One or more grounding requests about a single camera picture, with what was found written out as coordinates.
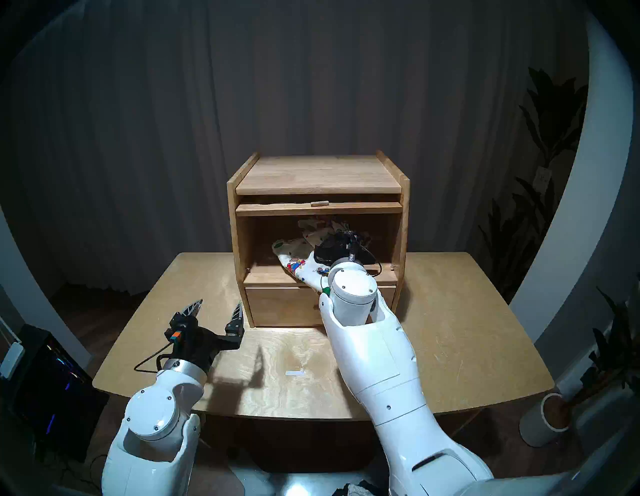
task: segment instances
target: curtain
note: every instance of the curtain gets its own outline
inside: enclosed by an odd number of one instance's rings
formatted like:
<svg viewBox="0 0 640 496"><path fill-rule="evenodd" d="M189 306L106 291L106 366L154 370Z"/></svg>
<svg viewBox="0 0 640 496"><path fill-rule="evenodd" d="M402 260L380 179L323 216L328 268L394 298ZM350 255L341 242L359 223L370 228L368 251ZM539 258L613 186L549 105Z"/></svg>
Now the curtain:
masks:
<svg viewBox="0 0 640 496"><path fill-rule="evenodd" d="M254 150L380 148L412 182L409 249L481 257L491 199L536 167L527 67L566 70L574 14L536 0L81 1L13 61L0 152L74 284L138 292L180 252L230 251L225 183Z"/></svg>

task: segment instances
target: wooden cabinet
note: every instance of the wooden cabinet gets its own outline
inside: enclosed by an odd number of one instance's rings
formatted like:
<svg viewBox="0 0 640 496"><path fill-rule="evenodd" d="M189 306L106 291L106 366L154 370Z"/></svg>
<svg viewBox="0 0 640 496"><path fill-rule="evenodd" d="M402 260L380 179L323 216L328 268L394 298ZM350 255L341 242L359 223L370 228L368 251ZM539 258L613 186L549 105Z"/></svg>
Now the wooden cabinet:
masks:
<svg viewBox="0 0 640 496"><path fill-rule="evenodd" d="M317 294L271 251L277 239L301 236L300 218L336 216L368 232L381 262L380 291L396 309L404 278L409 179L374 156L261 157L254 153L227 182L236 280L252 327L322 323ZM378 266L367 267L372 273Z"/></svg>

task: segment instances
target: white vase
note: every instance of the white vase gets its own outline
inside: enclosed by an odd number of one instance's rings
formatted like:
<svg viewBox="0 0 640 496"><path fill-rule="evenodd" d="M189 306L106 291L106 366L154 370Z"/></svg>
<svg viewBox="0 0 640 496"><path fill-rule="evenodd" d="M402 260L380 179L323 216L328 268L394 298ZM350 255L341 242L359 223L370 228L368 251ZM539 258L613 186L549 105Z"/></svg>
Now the white vase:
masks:
<svg viewBox="0 0 640 496"><path fill-rule="evenodd" d="M552 439L565 432L569 426L556 429L545 418L545 402L552 396L560 396L558 393L549 393L520 419L520 436L529 446L534 448L544 446Z"/></svg>

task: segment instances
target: wall outlet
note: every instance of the wall outlet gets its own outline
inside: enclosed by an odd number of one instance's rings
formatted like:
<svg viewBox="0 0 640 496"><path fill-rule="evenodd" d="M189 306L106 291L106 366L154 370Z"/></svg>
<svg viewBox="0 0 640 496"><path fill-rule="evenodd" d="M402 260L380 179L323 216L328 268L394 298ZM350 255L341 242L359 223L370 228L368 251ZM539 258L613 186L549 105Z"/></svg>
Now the wall outlet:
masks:
<svg viewBox="0 0 640 496"><path fill-rule="evenodd" d="M2 365L0 365L0 376L4 379L11 379L13 373L15 372L18 364L20 363L20 359L24 355L24 346L17 341L15 341L9 351L7 351L4 356L4 360L2 361Z"/></svg>
<svg viewBox="0 0 640 496"><path fill-rule="evenodd" d="M541 195L547 192L549 181L551 180L551 169L538 167L536 170L536 176L533 179L533 189L535 189Z"/></svg>

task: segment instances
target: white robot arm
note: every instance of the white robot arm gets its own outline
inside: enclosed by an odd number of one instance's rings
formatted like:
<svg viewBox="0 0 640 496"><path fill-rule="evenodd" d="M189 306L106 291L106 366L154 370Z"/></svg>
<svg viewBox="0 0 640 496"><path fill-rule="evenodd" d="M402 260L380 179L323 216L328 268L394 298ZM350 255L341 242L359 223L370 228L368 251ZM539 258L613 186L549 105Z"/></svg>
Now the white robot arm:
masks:
<svg viewBox="0 0 640 496"><path fill-rule="evenodd" d="M452 441L426 404L413 347L357 262L337 262L320 312L345 384L373 421L389 464L392 496L450 496L492 473ZM370 324L365 324L371 315Z"/></svg>
<svg viewBox="0 0 640 496"><path fill-rule="evenodd" d="M201 304L196 301L174 315L164 333L173 351L157 357L156 382L127 403L102 471L105 496L186 494L200 436L200 418L191 409L202 397L213 358L220 351L238 349L244 335L240 304L224 336L198 326L195 317ZM161 368L162 358L167 361Z"/></svg>

